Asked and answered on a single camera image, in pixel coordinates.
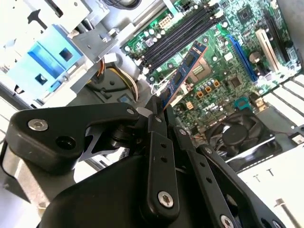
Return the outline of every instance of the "black ram slot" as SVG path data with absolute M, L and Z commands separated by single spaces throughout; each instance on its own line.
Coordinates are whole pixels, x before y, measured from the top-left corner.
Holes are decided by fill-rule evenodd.
M 195 28 L 195 31 L 191 33 L 190 36 L 187 38 L 180 40 L 179 43 L 174 44 L 171 46 L 170 49 L 166 50 L 166 52 L 163 53 L 162 56 L 157 56 L 156 62 L 150 62 L 151 70 L 152 72 L 154 69 L 160 67 L 164 62 L 168 61 L 170 58 L 172 58 L 177 52 L 181 51 L 185 46 L 187 46 L 189 43 L 194 41 L 198 36 L 206 32 L 209 28 L 211 28 L 213 25 L 217 24 L 221 19 L 212 19 L 208 21 L 207 23 L 201 25 L 198 28 Z
M 269 28 L 269 32 L 274 38 L 275 45 L 278 47 L 278 52 L 282 60 L 285 62 L 289 62 L 290 61 L 289 55 L 286 51 L 284 42 L 280 38 L 279 32 L 276 28 L 275 21 L 273 20 L 273 18 L 271 17 L 270 13 L 267 10 L 264 11 L 264 14 L 266 19 L 266 24 Z
M 163 37 L 162 39 L 160 39 L 159 42 L 157 42 L 154 46 L 148 49 L 148 51 L 144 54 L 144 59 L 147 60 L 152 57 L 155 53 L 166 47 L 169 42 L 176 41 L 176 36 L 178 36 L 180 33 L 185 33 L 193 29 L 200 21 L 202 21 L 202 17 L 204 17 L 204 15 L 217 9 L 218 7 L 219 5 L 215 4 L 214 6 L 202 8 L 201 10 L 196 12 L 192 17 L 189 17 L 184 23 L 178 26 L 168 36 Z
M 143 62 L 143 64 L 153 62 L 154 59 L 161 57 L 162 55 L 164 55 L 164 53 L 167 53 L 167 50 L 172 48 L 172 46 L 175 46 L 180 41 L 185 40 L 186 38 L 191 36 L 193 32 L 204 26 L 207 21 L 210 21 L 210 17 L 212 16 L 214 16 L 214 13 L 208 13 L 202 16 L 200 22 L 198 22 L 194 27 L 192 27 L 191 30 L 181 31 L 175 36 L 174 39 L 172 39 L 170 42 L 167 42 L 166 46 L 164 46 L 163 49 L 159 50 L 159 52 L 154 53 L 154 55 L 150 58 L 145 58 L 146 60 Z

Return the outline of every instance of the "screw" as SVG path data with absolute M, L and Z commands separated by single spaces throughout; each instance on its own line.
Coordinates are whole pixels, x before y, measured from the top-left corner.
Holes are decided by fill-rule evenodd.
M 173 198 L 169 193 L 165 191 L 158 193 L 158 201 L 166 208 L 173 207 Z
M 162 120 L 160 118 L 158 118 L 157 116 L 155 117 L 155 119 L 160 123 L 162 122 Z
M 280 224 L 278 224 L 278 222 L 273 221 L 273 223 L 274 223 L 274 226 L 275 226 L 276 228 L 282 228 L 282 227 L 280 226 Z
M 134 112 L 132 109 L 130 109 L 130 108 L 127 108 L 127 112 L 130 113 L 130 114 L 132 114 L 132 115 L 134 115 L 134 113 L 135 113 L 135 112 Z
M 209 153 L 209 154 L 212 154 L 212 150 L 209 149 L 208 147 L 205 148 L 205 151 L 206 151 L 207 153 Z
M 222 215 L 220 217 L 220 221 L 222 222 L 222 224 L 224 225 L 225 228 L 233 228 L 234 227 L 232 221 L 226 215 Z
M 48 129 L 48 123 L 45 120 L 33 119 L 28 122 L 28 127 L 33 131 L 43 132 Z
M 180 129 L 180 133 L 183 134 L 183 135 L 187 134 L 183 129 Z

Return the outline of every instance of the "black mechanical arm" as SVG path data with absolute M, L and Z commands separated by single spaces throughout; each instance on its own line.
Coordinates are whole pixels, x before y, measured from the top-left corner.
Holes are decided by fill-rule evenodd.
M 9 125 L 1 166 L 44 211 L 40 228 L 285 228 L 208 145 L 194 148 L 153 96 L 145 108 L 26 110 Z M 78 161 L 129 156 L 75 184 Z

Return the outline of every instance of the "hole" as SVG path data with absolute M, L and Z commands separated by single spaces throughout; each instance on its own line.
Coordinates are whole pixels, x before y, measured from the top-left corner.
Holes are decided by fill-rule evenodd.
M 76 147 L 75 140 L 70 136 L 60 136 L 56 139 L 56 144 L 63 150 L 72 150 Z
M 168 162 L 168 159 L 166 157 L 161 157 L 161 160 L 164 162 L 164 163 L 167 163 Z
M 84 152 L 86 152 L 86 150 L 89 148 L 89 145 L 91 144 L 92 140 L 93 140 L 93 136 L 92 135 L 88 135 L 85 137 L 85 148 L 84 148 Z
M 71 57 L 73 57 L 73 55 L 71 54 L 71 52 L 69 52 L 66 48 L 64 48 L 59 55 L 67 62 L 71 59 Z
M 261 222 L 265 228 L 271 228 L 271 225 L 265 219 L 261 218 Z
M 206 180 L 207 180 L 210 184 L 212 184 L 212 180 L 211 180 L 209 177 L 207 177 Z
M 42 86 L 48 81 L 45 77 L 43 77 L 41 74 L 37 75 L 35 77 L 36 81 L 38 81 Z

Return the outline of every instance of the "black connector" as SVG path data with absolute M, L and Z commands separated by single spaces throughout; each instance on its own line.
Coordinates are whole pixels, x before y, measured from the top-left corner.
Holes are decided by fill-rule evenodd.
M 281 56 L 281 59 L 285 62 L 289 62 L 290 61 L 289 55 L 286 51 L 286 47 L 284 45 L 283 40 L 280 38 L 279 31 L 276 28 L 276 23 L 274 19 L 271 17 L 269 11 L 267 10 L 264 11 L 264 15 L 265 15 L 267 27 L 269 29 L 269 33 L 272 35 L 274 39 L 274 43 L 277 46 L 277 50 L 279 55 Z

